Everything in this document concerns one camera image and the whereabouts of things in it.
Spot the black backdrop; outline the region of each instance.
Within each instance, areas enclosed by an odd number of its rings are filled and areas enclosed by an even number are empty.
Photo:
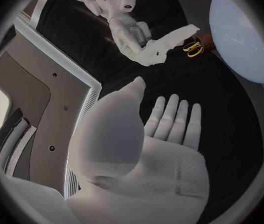
[[[131,15],[148,23],[154,40],[187,25],[178,0],[137,0]],[[158,96],[168,100],[176,93],[190,106],[201,104],[199,152],[211,190],[200,224],[218,217],[247,189],[263,162],[261,130],[244,88],[214,54],[188,58],[178,47],[164,64],[141,66],[118,51],[107,21],[76,0],[48,0],[37,30],[102,83],[100,98],[141,76],[147,85],[140,107],[143,123]]]

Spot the gold scissors handle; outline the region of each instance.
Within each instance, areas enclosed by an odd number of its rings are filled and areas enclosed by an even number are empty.
[[[183,50],[188,52],[188,57],[194,57],[202,52],[203,46],[200,42],[191,42],[184,46]]]

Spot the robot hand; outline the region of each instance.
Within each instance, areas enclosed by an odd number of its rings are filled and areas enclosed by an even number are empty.
[[[85,125],[75,132],[74,137],[79,139],[71,140],[69,165],[81,190],[67,202],[84,223],[195,224],[205,208],[209,180],[205,160],[197,152],[200,105],[193,106],[185,132],[187,101],[181,101],[177,109],[178,96],[172,95],[164,111],[165,99],[159,97],[143,127],[136,120],[144,88],[144,81],[136,78],[120,91],[99,100],[81,121]],[[89,148],[78,148],[85,145]],[[137,159],[138,162],[131,171],[125,169],[120,175],[118,166],[107,170],[108,163],[100,167],[95,164],[90,169],[91,175],[87,175],[81,163],[85,152],[100,154],[92,155],[96,161],[99,157],[99,161],[113,159],[118,163],[123,157],[121,163],[131,163],[124,159],[133,156],[133,163]]]
[[[151,40],[152,35],[148,25],[143,21],[137,22],[129,15],[136,5],[136,0],[79,1],[83,1],[95,15],[107,19],[112,37],[120,52],[143,66],[164,63],[170,49],[183,45],[184,40],[199,30],[194,25],[188,25],[154,41]]]

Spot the white robotic hand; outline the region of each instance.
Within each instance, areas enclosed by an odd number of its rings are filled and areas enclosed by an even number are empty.
[[[183,45],[199,28],[188,25],[154,41],[147,23],[137,22],[129,14],[136,0],[79,0],[95,15],[103,16],[110,25],[112,37],[120,52],[143,66],[164,63],[167,52]]]
[[[205,208],[209,180],[197,152],[200,105],[193,106],[185,136],[188,103],[181,101],[177,111],[177,95],[165,111],[165,99],[159,97],[143,127],[139,105],[144,88],[142,78],[136,78],[99,100],[71,140],[69,166],[81,190],[67,202],[83,223],[195,224]],[[81,162],[86,157],[87,168]],[[106,160],[129,168],[118,172],[96,164]]]

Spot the scissors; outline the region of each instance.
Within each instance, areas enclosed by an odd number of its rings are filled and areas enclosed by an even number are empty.
[[[188,52],[188,57],[194,57],[202,52],[203,46],[200,42],[191,42],[184,46],[183,50]]]

